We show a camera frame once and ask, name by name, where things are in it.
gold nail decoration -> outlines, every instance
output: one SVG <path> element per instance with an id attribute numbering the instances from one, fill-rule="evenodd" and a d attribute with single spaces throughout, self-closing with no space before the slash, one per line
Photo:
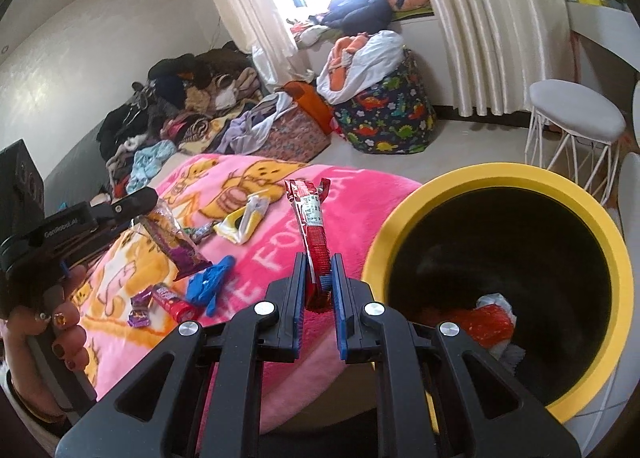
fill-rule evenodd
<path id="1" fill-rule="evenodd" d="M 63 329 L 66 325 L 65 315 L 60 312 L 53 314 L 53 324 L 56 325 L 56 328 Z"/>

red candy tube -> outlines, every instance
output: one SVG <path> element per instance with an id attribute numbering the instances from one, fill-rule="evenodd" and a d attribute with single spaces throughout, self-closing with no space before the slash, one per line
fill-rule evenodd
<path id="1" fill-rule="evenodd" d="M 154 286 L 151 293 L 154 301 L 167 312 L 177 323 L 196 319 L 202 313 L 198 307 L 187 303 L 164 283 Z"/>
<path id="2" fill-rule="evenodd" d="M 320 204 L 329 194 L 331 181 L 322 178 L 318 188 L 305 180 L 285 180 L 287 197 L 293 205 L 305 244 L 310 275 L 306 280 L 305 307 L 322 313 L 331 305 L 331 261 L 326 246 Z"/>

laundry bag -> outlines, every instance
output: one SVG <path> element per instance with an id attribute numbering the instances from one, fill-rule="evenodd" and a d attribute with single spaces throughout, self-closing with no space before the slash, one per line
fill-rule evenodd
<path id="1" fill-rule="evenodd" d="M 435 125 L 435 111 L 424 91 L 412 52 L 400 66 L 353 99 L 334 106 L 334 118 L 353 147 L 365 153 L 424 151 Z"/>
<path id="2" fill-rule="evenodd" d="M 318 123 L 296 106 L 274 120 L 267 140 L 252 155 L 287 162 L 309 162 L 329 144 L 329 136 Z"/>

cartoon print blanket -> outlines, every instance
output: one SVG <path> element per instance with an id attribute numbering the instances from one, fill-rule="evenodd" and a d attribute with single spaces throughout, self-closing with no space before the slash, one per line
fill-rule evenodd
<path id="1" fill-rule="evenodd" d="M 295 253 L 303 250 L 292 207 L 285 196 L 285 178 L 332 181 L 322 209 L 328 247 L 340 252 L 348 276 L 360 278 L 376 233 L 390 212 L 419 184 L 370 170 L 305 165 L 259 158 L 203 154 L 190 158 L 157 188 L 178 221 L 198 227 L 222 219 L 262 190 L 271 199 L 266 218 L 245 245 L 211 236 L 201 245 L 214 263 L 227 254 L 236 266 L 218 295 L 212 318 L 203 326 L 227 321 L 242 308 L 262 299 L 267 285 L 288 276 Z M 151 326 L 127 325 L 130 298 L 150 284 L 165 282 L 184 293 L 188 279 L 174 282 L 174 264 L 146 236 L 125 231 L 91 269 L 74 296 L 88 333 L 91 363 L 87 374 L 101 398 L 135 366 L 176 323 L 158 305 L 151 308 Z M 333 314 L 305 314 L 303 350 L 295 364 L 264 367 L 260 430 L 286 422 L 318 395 L 343 369 L 335 342 Z"/>

white curtain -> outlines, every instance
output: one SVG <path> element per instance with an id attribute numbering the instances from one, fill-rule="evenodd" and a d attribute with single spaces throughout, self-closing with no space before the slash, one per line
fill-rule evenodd
<path id="1" fill-rule="evenodd" d="M 270 88 L 292 80 L 311 81 L 314 74 L 273 0 L 213 0 L 231 39 L 254 56 L 263 82 Z"/>
<path id="2" fill-rule="evenodd" d="M 449 50 L 454 106 L 470 117 L 530 110 L 529 86 L 572 77 L 564 0 L 432 0 Z"/>

